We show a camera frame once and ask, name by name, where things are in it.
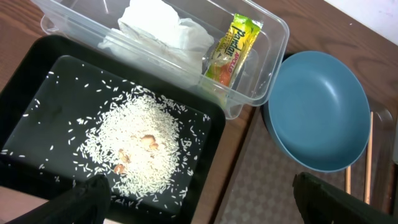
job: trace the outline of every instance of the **black tray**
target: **black tray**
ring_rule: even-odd
[[[119,92],[105,91],[101,80],[109,82],[110,79],[113,86],[119,87]],[[32,46],[0,94],[0,146],[13,151],[12,156],[10,152],[0,155],[0,185],[52,199],[70,189],[73,179],[77,182],[85,180],[87,173],[75,172],[72,161],[78,159],[72,153],[84,141],[79,136],[84,136],[85,129],[97,125],[91,122],[80,129],[77,127],[73,131],[77,131],[74,133],[76,139],[68,145],[68,138],[71,137],[67,133],[68,122],[75,124],[76,118],[95,116],[98,106],[105,99],[118,96],[122,90],[130,90],[130,82],[148,88],[157,97],[164,95],[185,105],[188,110],[186,113],[171,112],[182,122],[180,136],[185,137],[193,122],[197,124],[197,133],[201,130],[201,144],[193,147],[191,159],[187,161],[194,175],[190,177],[178,173],[174,177],[181,186],[188,186],[181,207],[174,207],[174,202],[167,202],[169,208],[165,209],[163,204],[153,203],[152,197],[146,197],[139,209],[135,209],[136,198],[120,198],[118,201],[123,201],[124,205],[112,203],[107,217],[123,223],[190,222],[225,125],[221,108],[148,73],[56,35],[41,38]],[[84,88],[86,83],[91,88],[89,92]],[[101,87],[102,92],[93,91]],[[193,160],[195,155],[198,156],[197,161]],[[84,160],[80,155],[79,159],[79,163],[91,160]],[[47,167],[39,170],[40,164]],[[56,176],[59,176],[59,182],[55,181]],[[109,174],[109,184],[112,186],[113,179],[117,178],[117,175]]]

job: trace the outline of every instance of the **food packet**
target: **food packet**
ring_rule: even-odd
[[[211,54],[205,75],[225,86],[232,86],[261,27],[261,22],[235,14],[228,32]]]

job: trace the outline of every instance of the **table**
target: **table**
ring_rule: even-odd
[[[398,46],[358,24],[322,0],[255,0],[283,18],[290,27],[288,53],[320,50],[343,61],[357,75],[366,93],[398,113]],[[42,12],[29,0],[0,1],[0,90],[32,43],[44,35]],[[193,223],[212,222],[239,154],[254,108],[227,121]],[[29,195],[0,188],[0,220],[8,221],[44,203]]]

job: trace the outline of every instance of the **bowl rim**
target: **bowl rim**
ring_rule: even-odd
[[[295,156],[293,156],[293,154],[287,149],[287,147],[285,147],[284,143],[280,140],[280,137],[279,137],[278,133],[276,132],[276,130],[275,130],[275,128],[274,128],[274,121],[273,121],[273,119],[272,119],[272,113],[271,113],[271,109],[270,109],[271,106],[272,106],[272,93],[271,93],[271,95],[270,95],[270,97],[269,97],[269,101],[268,101],[268,105],[267,105],[267,110],[268,110],[268,114],[269,114],[269,122],[270,122],[270,125],[271,125],[270,128],[272,129],[271,131],[275,134],[275,137],[277,138],[277,141],[278,141],[279,145],[281,145],[281,146],[283,147],[284,151],[285,151],[291,158],[293,158],[295,161],[297,161],[299,164],[301,164],[301,165],[303,165],[303,166],[305,166],[305,167],[307,167],[307,168],[309,168],[309,169],[311,169],[311,170],[318,171],[318,172],[326,172],[326,173],[327,173],[327,172],[338,172],[338,171],[344,170],[344,169],[346,169],[347,167],[353,165],[353,164],[362,156],[362,153],[365,151],[366,146],[368,145],[368,142],[369,142],[369,133],[370,133],[370,128],[371,128],[371,111],[370,111],[370,107],[369,107],[369,101],[368,101],[368,98],[367,98],[367,96],[366,96],[366,93],[365,93],[365,91],[364,91],[364,89],[363,89],[363,87],[362,87],[362,84],[359,82],[359,80],[358,80],[358,78],[356,77],[356,75],[351,71],[351,69],[348,68],[347,65],[345,65],[342,61],[338,60],[336,57],[334,57],[334,56],[332,56],[332,55],[330,55],[330,54],[327,54],[327,53],[324,53],[324,52],[315,51],[315,50],[308,50],[308,51],[299,52],[299,53],[293,54],[292,56],[290,56],[289,58],[287,58],[286,60],[284,60],[284,61],[282,62],[282,65],[280,66],[280,68],[282,68],[287,62],[291,61],[292,58],[295,59],[295,58],[297,58],[297,57],[301,57],[303,54],[314,54],[314,55],[317,55],[317,56],[328,57],[330,60],[334,60],[334,61],[338,62],[338,64],[340,64],[342,67],[344,67],[345,69],[347,69],[347,71],[354,77],[355,82],[356,82],[356,83],[359,85],[359,87],[360,87],[361,95],[366,99],[366,107],[368,108],[368,110],[367,110],[367,111],[368,111],[368,119],[367,119],[368,122],[367,122],[367,126],[368,126],[369,131],[368,131],[368,135],[367,135],[367,137],[366,137],[366,141],[364,142],[364,146],[363,146],[361,152],[360,152],[360,153],[358,154],[358,156],[356,157],[356,159],[354,159],[352,162],[350,162],[350,163],[347,164],[347,165],[344,165],[342,168],[339,168],[339,169],[323,170],[323,169],[317,169],[317,168],[314,168],[314,167],[310,167],[310,166],[304,164],[302,161],[300,161],[300,160],[297,159]]]

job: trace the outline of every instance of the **nut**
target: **nut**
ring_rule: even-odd
[[[124,166],[122,164],[117,165],[116,167],[114,167],[113,172],[115,174],[121,174],[124,171]]]
[[[157,150],[157,148],[159,147],[159,145],[158,144],[156,144],[156,143],[153,143],[153,144],[151,144],[150,146],[149,146],[149,149],[152,149],[152,150]]]
[[[124,155],[123,149],[119,150],[119,159],[122,160],[125,163],[130,163],[131,162],[129,156]]]
[[[145,135],[144,137],[141,138],[141,143],[143,143],[146,146],[150,146],[151,144],[155,143],[155,137],[153,135]]]

